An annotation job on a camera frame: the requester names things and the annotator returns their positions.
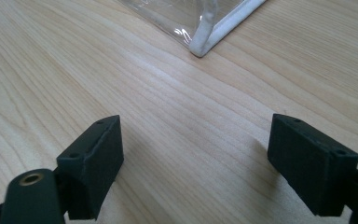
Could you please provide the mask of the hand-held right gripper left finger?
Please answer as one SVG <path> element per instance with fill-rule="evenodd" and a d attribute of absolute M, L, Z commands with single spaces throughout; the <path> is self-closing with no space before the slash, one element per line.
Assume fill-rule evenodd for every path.
<path fill-rule="evenodd" d="M 56 161 L 63 210 L 72 220 L 97 219 L 124 161 L 120 116 L 92 123 Z"/>

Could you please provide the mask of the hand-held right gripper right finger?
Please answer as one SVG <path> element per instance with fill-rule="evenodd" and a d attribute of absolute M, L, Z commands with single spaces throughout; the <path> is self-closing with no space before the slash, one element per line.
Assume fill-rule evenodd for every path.
<path fill-rule="evenodd" d="M 268 161 L 312 214 L 341 215 L 344 188 L 357 170 L 358 153 L 301 119 L 275 114 L 268 141 Z"/>

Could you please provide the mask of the clear plastic bag white trim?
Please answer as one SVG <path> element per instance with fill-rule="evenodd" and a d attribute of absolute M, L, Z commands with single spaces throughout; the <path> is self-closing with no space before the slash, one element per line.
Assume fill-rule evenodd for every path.
<path fill-rule="evenodd" d="M 201 58 L 267 0 L 119 1 Z"/>

